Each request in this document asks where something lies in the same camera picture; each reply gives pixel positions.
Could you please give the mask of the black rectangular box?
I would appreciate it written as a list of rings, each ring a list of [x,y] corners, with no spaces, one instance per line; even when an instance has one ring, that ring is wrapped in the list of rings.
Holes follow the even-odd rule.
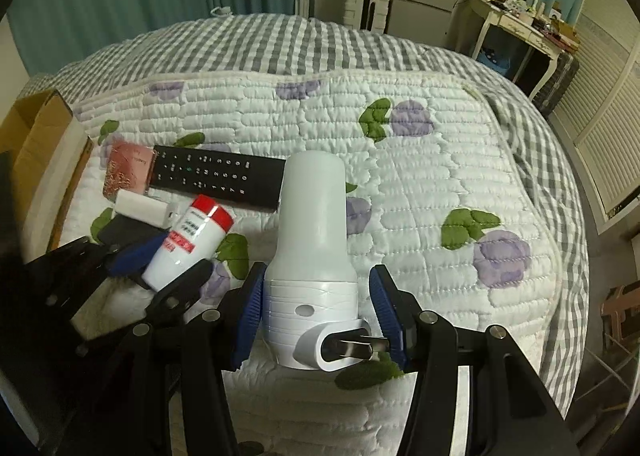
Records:
[[[134,244],[140,244],[140,242],[147,242],[165,233],[166,230],[162,228],[128,218],[128,216],[116,214],[110,222],[98,231],[96,238],[100,244],[124,249]]]

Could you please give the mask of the small white rectangular box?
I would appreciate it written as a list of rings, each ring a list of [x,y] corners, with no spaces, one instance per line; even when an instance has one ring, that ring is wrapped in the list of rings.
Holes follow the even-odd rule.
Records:
[[[155,226],[156,228],[171,228],[175,223],[177,213],[175,206],[169,202],[162,202],[149,196],[119,190],[115,199],[115,212],[126,218]]]

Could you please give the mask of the white bottle red cap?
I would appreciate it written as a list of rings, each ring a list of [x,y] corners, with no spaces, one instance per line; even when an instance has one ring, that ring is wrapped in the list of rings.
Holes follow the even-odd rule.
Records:
[[[214,198],[198,195],[169,230],[142,280],[160,292],[198,261],[213,257],[233,223],[231,214]]]

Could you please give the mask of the red patterned small box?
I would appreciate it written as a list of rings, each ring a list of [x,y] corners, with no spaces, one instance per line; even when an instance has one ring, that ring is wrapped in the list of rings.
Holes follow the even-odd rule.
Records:
[[[107,156],[103,196],[114,202],[120,190],[143,195],[148,189],[154,159],[152,148],[116,141]]]

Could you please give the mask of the white cylindrical plug device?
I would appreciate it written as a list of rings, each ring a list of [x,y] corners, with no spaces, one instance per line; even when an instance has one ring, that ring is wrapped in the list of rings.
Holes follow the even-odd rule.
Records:
[[[330,349],[368,336],[358,276],[347,251],[346,180],[341,158],[307,150],[285,161],[276,253],[262,290],[265,342],[281,366],[337,372],[361,362]]]

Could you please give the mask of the black tv remote control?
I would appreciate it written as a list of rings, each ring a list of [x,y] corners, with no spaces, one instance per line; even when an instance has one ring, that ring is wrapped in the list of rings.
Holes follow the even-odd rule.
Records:
[[[150,187],[270,211],[278,208],[283,159],[160,145],[154,154]]]

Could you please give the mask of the open cardboard box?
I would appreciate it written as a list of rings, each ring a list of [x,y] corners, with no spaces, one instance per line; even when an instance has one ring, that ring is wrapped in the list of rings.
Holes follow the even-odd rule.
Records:
[[[92,139],[55,89],[19,98],[1,121],[25,261],[58,246],[92,149]]]

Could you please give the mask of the grey checkered bed sheet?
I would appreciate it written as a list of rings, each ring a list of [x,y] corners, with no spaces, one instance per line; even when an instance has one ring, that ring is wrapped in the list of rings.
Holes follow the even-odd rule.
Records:
[[[56,72],[37,72],[20,96],[58,89],[73,104],[159,74],[244,70],[276,75],[335,69],[423,70],[474,82],[488,99],[529,198],[559,246],[560,303],[544,348],[541,377],[567,413],[584,358],[589,261],[578,186],[566,153],[527,96],[491,69],[454,51],[282,14],[175,23],[110,44]]]

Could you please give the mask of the large clear water jug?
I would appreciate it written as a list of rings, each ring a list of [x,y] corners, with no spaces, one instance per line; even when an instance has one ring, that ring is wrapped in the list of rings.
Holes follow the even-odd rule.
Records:
[[[212,17],[227,17],[232,15],[232,9],[230,6],[216,6],[209,11],[209,15]]]

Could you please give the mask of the white louvered wardrobe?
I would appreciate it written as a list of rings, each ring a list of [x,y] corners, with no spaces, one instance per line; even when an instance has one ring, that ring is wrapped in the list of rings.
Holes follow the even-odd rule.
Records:
[[[600,234],[639,208],[639,20],[627,0],[583,0],[579,69],[550,122]]]

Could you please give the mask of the dark checkered suitcase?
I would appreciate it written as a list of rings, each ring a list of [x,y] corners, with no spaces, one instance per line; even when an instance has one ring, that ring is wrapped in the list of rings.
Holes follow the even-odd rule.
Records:
[[[579,60],[573,54],[562,52],[550,79],[533,99],[533,104],[544,119],[548,119],[558,106],[579,70]]]

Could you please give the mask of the blue plastic basket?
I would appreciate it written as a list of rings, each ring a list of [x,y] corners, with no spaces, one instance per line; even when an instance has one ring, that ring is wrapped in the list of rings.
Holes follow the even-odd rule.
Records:
[[[510,56],[494,49],[481,48],[476,60],[503,77],[508,75],[511,68]]]

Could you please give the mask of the silver mini refrigerator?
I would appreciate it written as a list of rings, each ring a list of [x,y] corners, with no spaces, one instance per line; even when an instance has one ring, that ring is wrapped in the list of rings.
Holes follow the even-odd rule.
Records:
[[[390,0],[387,33],[427,46],[447,43],[457,0]]]

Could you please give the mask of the white dressing table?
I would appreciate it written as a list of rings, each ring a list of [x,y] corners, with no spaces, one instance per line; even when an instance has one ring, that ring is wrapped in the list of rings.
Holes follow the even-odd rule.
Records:
[[[518,66],[518,71],[512,82],[518,80],[524,72],[533,50],[541,52],[541,54],[548,57],[549,64],[546,71],[529,93],[528,98],[533,101],[535,96],[554,75],[556,68],[558,68],[560,56],[565,50],[555,40],[542,31],[535,29],[531,24],[522,22],[486,0],[456,1],[446,39],[446,47],[457,53],[471,51],[470,57],[472,60],[477,60],[491,27],[505,31],[528,46],[525,57],[520,66]]]

